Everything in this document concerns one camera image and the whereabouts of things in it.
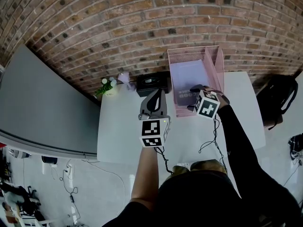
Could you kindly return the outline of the white desk with drawers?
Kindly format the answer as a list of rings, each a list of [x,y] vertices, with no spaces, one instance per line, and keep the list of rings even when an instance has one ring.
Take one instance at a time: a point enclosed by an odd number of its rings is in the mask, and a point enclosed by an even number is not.
[[[247,134],[253,148],[266,144],[263,122],[257,99],[246,72],[226,72],[224,94]],[[142,144],[142,123],[138,119],[143,99],[136,92],[121,85],[112,97],[103,97],[99,129],[99,161],[135,165],[139,161]],[[173,94],[166,94],[171,128],[165,143],[165,157],[170,165],[191,163],[226,156],[225,138],[222,127],[214,135],[214,122],[199,117],[177,117]]]

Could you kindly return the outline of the lavender flower bouquet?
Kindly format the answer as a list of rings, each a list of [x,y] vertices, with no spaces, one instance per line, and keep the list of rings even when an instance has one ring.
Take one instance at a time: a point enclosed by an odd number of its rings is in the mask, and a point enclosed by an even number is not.
[[[135,84],[130,82],[129,72],[120,73],[118,75],[118,80],[126,85],[127,90],[129,90],[129,91],[135,91],[136,90]]]

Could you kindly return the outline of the person's black shirt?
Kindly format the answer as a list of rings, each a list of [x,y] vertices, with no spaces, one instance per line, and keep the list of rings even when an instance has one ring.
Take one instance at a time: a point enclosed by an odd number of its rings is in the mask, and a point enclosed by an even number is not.
[[[264,171],[227,175],[190,172],[168,179],[153,210],[127,204],[103,227],[303,227],[290,192]]]

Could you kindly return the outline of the black waste bin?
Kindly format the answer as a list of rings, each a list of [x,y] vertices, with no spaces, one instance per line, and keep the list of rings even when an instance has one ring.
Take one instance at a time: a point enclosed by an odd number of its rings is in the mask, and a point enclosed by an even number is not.
[[[45,164],[51,164],[51,165],[56,165],[58,158],[56,157],[46,157],[46,156],[41,156],[42,162]]]

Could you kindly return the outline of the black backpack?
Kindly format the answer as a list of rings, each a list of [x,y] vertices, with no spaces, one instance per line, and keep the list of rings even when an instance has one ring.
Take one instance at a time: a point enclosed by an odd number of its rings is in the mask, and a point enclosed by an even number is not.
[[[273,75],[257,93],[264,127],[268,130],[283,122],[283,115],[296,98],[298,83],[290,75]]]

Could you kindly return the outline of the black box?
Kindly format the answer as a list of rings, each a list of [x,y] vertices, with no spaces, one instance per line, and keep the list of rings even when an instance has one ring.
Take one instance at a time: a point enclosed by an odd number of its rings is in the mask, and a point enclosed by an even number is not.
[[[140,75],[136,79],[136,92],[139,97],[146,97],[157,89],[162,89],[168,94],[169,79],[170,74],[167,71]]]

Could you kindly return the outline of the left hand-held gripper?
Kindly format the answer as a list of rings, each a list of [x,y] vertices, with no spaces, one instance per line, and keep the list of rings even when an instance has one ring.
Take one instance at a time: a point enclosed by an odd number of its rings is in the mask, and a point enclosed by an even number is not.
[[[164,147],[169,131],[166,95],[163,89],[151,92],[141,103],[139,120],[142,123],[140,142],[144,148]]]

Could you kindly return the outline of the potted plant with white flowers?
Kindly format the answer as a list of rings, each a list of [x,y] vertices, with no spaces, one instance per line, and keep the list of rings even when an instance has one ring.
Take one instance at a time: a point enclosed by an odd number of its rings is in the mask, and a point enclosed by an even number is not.
[[[101,83],[102,86],[95,92],[95,97],[99,95],[113,96],[117,93],[117,80],[114,77],[103,78]]]

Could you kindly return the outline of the person's right hand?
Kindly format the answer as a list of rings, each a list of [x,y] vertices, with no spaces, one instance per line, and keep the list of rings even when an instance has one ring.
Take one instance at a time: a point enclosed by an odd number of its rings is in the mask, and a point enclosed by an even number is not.
[[[208,93],[216,93],[216,94],[219,94],[220,96],[224,95],[224,93],[222,91],[213,89],[213,88],[208,87],[208,86],[205,86],[205,91],[207,91]]]

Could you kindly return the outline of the person's right forearm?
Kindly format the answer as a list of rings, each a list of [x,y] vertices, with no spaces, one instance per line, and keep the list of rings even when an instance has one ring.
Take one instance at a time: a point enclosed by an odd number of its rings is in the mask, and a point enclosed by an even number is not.
[[[258,163],[253,146],[247,137],[230,103],[224,95],[218,96],[220,107],[217,111],[223,126],[226,150],[232,173],[256,175],[262,168]]]

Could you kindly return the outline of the pink desk tray organizer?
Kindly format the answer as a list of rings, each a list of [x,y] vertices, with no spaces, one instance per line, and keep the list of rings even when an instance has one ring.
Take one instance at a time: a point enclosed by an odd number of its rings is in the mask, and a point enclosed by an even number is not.
[[[169,60],[169,68],[170,64],[172,63],[202,60],[206,73],[208,75],[208,86],[216,90],[224,91],[224,60],[223,51],[220,46],[214,45],[168,49],[167,54]],[[187,109],[187,106],[178,106],[175,102],[175,98],[174,104],[177,117],[187,117],[194,115],[193,112]]]

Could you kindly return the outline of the person's left forearm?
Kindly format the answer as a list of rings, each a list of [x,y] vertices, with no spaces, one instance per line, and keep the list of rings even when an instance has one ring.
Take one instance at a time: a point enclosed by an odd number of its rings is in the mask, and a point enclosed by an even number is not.
[[[154,208],[159,191],[158,156],[154,148],[142,148],[131,202],[138,202],[149,210]]]

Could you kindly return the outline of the grey striped round container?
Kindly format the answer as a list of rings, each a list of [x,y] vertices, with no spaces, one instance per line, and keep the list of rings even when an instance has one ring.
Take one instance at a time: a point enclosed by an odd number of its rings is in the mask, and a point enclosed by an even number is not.
[[[24,159],[24,158],[29,158],[31,155],[23,152],[23,151],[19,151],[16,149],[9,149],[9,153],[14,157],[14,158],[20,158],[20,159]]]

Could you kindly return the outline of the person's khaki trousers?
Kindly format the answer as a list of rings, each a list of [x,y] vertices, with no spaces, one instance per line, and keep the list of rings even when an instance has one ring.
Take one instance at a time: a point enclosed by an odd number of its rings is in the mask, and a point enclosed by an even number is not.
[[[173,175],[180,175],[191,171],[216,171],[227,174],[224,166],[216,159],[194,162],[189,169],[181,166],[173,166]]]

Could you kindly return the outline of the lavender folder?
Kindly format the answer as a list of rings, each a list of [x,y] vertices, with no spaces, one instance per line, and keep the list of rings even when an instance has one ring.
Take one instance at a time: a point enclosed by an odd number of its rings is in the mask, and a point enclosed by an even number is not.
[[[190,89],[198,84],[209,85],[208,75],[202,60],[170,64],[172,87],[175,102],[178,106],[196,103],[197,95]]]

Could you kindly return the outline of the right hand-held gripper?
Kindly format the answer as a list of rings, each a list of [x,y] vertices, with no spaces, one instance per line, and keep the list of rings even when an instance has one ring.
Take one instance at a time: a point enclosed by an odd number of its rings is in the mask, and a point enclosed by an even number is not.
[[[190,89],[190,92],[196,93],[196,103],[188,105],[187,109],[197,116],[214,120],[220,106],[220,101],[216,93],[208,93],[205,86],[196,85]]]

